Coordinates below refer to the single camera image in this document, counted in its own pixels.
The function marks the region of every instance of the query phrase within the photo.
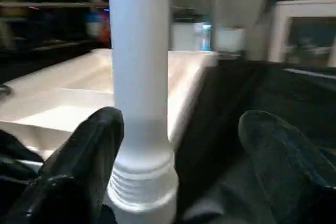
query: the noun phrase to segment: white frame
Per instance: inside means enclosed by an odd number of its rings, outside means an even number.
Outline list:
[[[285,60],[286,43],[291,25],[295,17],[336,17],[336,0],[283,1],[275,7],[274,26],[268,60],[283,62]],[[328,67],[336,67],[335,42]]]

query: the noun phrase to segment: white plastic pipe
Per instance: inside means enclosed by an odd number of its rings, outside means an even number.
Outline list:
[[[110,0],[110,10],[125,135],[108,195],[118,224],[170,224],[178,179],[167,138],[169,0]]]

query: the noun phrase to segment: dark fabric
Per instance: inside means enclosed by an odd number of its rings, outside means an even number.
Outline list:
[[[96,223],[122,139],[119,110],[91,115],[45,161],[2,223]]]
[[[15,136],[2,130],[0,130],[0,153],[14,159],[43,163],[38,154],[28,150]]]
[[[283,68],[263,62],[223,61],[212,82],[205,83],[207,95],[216,97],[211,100],[215,105],[206,105],[207,114],[196,108],[176,155],[176,169],[182,178],[176,223],[281,223],[264,197],[253,163],[237,135],[238,119],[247,110],[265,110],[282,117],[298,127],[316,148],[324,148],[325,157],[336,161],[335,81],[304,77]],[[203,99],[198,106],[204,106]],[[276,173],[281,166],[271,168],[270,172]],[[316,202],[316,195],[333,193],[324,188],[316,188],[316,192],[310,195],[311,202]]]
[[[297,128],[263,111],[239,123],[264,198],[277,223],[335,223],[336,170]]]

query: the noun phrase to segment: white plastic tray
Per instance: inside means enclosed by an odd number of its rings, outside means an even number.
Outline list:
[[[92,53],[6,83],[13,98],[0,106],[0,129],[47,158],[80,122],[113,106],[111,50]],[[177,148],[214,53],[169,52],[168,136]]]

